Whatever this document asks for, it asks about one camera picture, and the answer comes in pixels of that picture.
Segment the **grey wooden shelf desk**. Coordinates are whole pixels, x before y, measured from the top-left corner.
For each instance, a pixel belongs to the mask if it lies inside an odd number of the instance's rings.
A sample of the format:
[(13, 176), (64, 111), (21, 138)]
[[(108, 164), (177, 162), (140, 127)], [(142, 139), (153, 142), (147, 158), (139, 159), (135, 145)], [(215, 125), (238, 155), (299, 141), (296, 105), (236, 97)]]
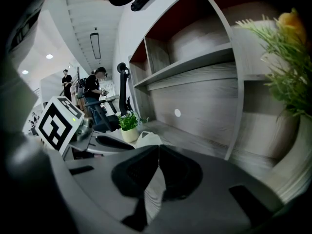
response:
[(264, 41), (239, 27), (275, 29), (294, 0), (152, 0), (131, 14), (142, 39), (129, 57), (141, 116), (181, 131), (181, 147), (229, 159), (251, 173), (289, 177), (310, 168), (310, 121), (283, 111), (266, 82)]

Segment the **small green plant cream pot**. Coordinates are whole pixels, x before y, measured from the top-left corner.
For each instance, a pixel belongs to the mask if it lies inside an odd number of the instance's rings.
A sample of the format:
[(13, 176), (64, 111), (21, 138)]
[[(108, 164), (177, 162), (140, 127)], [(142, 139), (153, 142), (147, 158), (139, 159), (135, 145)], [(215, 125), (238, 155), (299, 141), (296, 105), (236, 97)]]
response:
[(133, 111), (127, 111), (125, 115), (119, 115), (118, 122), (123, 140), (127, 143), (136, 141), (139, 137), (137, 130), (138, 119)]

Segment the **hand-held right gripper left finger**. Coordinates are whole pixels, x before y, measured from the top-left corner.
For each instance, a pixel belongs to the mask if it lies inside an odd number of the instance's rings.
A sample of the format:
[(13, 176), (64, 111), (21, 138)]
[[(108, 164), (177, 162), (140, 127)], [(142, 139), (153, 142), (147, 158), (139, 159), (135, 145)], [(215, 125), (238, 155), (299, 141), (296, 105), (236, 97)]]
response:
[(159, 146), (66, 161), (82, 191), (116, 221), (136, 231), (148, 223), (144, 191), (158, 167)]

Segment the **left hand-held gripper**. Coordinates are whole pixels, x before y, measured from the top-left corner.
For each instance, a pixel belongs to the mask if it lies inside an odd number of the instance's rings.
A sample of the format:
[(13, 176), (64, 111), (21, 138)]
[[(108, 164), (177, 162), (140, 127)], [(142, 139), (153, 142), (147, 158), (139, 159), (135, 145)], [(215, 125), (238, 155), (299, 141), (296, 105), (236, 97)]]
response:
[[(36, 132), (48, 148), (64, 154), (70, 142), (83, 141), (92, 133), (95, 122), (85, 117), (67, 97), (53, 96), (36, 125)], [(96, 155), (114, 155), (135, 148), (107, 135), (91, 137), (87, 151)]]

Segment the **white vase with flowers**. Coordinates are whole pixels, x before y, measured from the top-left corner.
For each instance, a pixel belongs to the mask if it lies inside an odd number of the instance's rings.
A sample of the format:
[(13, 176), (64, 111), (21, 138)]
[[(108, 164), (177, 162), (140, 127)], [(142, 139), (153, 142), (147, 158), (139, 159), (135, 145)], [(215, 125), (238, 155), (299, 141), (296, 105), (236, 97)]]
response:
[(283, 103), (283, 111), (300, 119), (297, 137), (284, 158), (265, 179), (283, 202), (290, 202), (312, 183), (312, 48), (304, 22), (295, 8), (274, 20), (276, 27), (257, 26), (252, 19), (236, 22), (265, 42), (270, 74), (266, 86)]

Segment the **white pack of tissues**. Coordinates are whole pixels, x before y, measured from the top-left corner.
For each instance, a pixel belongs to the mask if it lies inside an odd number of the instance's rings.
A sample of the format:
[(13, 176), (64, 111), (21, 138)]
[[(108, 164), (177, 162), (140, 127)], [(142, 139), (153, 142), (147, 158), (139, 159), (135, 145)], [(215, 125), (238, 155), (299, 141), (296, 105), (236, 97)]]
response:
[(151, 146), (151, 145), (162, 145), (163, 142), (159, 135), (153, 132), (143, 131), (136, 141), (136, 149)]

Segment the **long black-framed ceiling light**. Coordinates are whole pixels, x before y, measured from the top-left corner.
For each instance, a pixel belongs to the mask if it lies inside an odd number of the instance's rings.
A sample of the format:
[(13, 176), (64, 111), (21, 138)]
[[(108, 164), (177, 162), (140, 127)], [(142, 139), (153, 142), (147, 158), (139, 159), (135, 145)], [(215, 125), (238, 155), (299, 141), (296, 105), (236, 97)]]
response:
[(91, 41), (91, 46), (92, 46), (92, 50), (93, 50), (95, 59), (101, 59), (99, 34), (98, 33), (91, 33), (90, 34), (90, 41)]

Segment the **black office chair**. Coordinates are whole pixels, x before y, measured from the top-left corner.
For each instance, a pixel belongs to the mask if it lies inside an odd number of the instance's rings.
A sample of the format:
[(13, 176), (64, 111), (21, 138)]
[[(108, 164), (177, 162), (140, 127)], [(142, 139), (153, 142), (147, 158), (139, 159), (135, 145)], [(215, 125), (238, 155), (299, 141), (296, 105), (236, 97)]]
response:
[[(130, 105), (130, 98), (126, 97), (126, 83), (127, 79), (130, 77), (130, 71), (126, 64), (121, 62), (117, 66), (117, 71), (120, 73), (120, 93), (119, 93), (119, 109), (122, 115), (125, 115), (127, 111), (131, 111), (132, 107)], [(114, 115), (107, 116), (101, 104), (108, 103), (114, 112)], [(113, 132), (120, 129), (118, 117), (116, 116), (116, 109), (113, 105), (111, 99), (100, 100), (93, 103), (85, 103), (85, 108), (90, 109), (95, 124), (93, 129), (98, 132)]]

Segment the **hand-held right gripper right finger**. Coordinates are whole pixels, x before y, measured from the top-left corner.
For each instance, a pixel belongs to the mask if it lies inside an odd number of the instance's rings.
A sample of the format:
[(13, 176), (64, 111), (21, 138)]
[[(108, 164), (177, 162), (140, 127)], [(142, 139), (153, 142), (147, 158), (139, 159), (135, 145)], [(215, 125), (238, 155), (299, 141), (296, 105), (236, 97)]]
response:
[(238, 234), (283, 207), (264, 183), (217, 157), (160, 146), (167, 189), (158, 234)]

